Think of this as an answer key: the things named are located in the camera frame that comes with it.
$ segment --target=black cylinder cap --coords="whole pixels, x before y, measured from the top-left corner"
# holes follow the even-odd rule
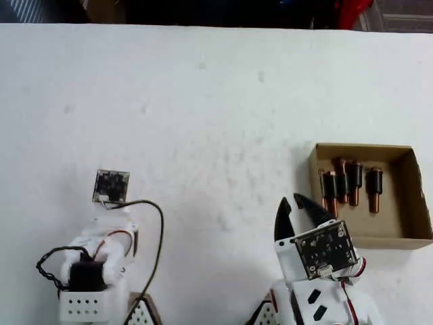
[[[326,173],[323,176],[323,180],[325,183],[325,197],[336,198],[338,196],[337,177],[335,175]]]
[[[363,165],[351,163],[347,166],[348,185],[350,190],[362,188],[363,186]]]
[[[382,174],[380,169],[372,169],[367,173],[367,193],[382,194]]]
[[[348,182],[347,174],[337,176],[337,182],[338,182],[338,193],[340,194],[340,196],[349,194],[349,182]]]

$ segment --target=cardboard box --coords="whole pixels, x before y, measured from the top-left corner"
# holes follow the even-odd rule
[[[317,144],[309,157],[313,199],[321,202],[319,169],[334,170],[333,158],[357,160],[363,165],[359,206],[339,204],[352,240],[363,248],[417,249],[433,243],[432,225],[421,186],[415,152],[409,146]],[[374,166],[383,170],[379,213],[369,212],[365,174]]]

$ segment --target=perforated white block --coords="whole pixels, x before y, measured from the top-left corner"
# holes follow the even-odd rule
[[[264,303],[254,325],[277,325],[275,310],[272,303]]]
[[[62,322],[107,322],[110,320],[112,290],[100,292],[61,292]]]
[[[150,317],[150,312],[144,301],[139,302],[131,316],[131,319],[128,321],[128,325],[154,325],[152,317]]]

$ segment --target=white surface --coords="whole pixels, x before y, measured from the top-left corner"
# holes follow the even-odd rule
[[[273,221],[283,195],[308,194],[315,142],[412,145],[432,207],[430,35],[3,25],[0,39],[2,324],[55,324],[35,264],[93,215],[97,168],[130,171],[129,199],[166,213],[150,287],[165,324],[250,317],[282,277]],[[139,290],[159,223],[131,210]],[[431,324],[433,246],[360,254],[388,324]]]

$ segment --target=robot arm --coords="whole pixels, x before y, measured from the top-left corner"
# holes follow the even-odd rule
[[[351,286],[366,260],[352,246],[343,221],[295,194],[316,228],[295,236],[283,198],[275,219],[275,250],[284,280],[272,285],[267,305],[248,324],[382,325],[373,299]]]
[[[58,288],[60,321],[65,324],[161,324],[146,290],[158,266],[164,215],[161,208],[152,201],[125,202],[128,179],[129,173],[99,170],[93,201],[101,203],[105,210],[123,209],[133,204],[150,204],[158,210],[161,232],[152,274],[128,313],[130,292],[125,266],[135,256],[138,227],[128,217],[119,215],[93,218],[70,246],[52,249],[37,263],[39,272],[48,280],[54,281]],[[65,251],[60,279],[42,268],[42,264],[58,251]]]

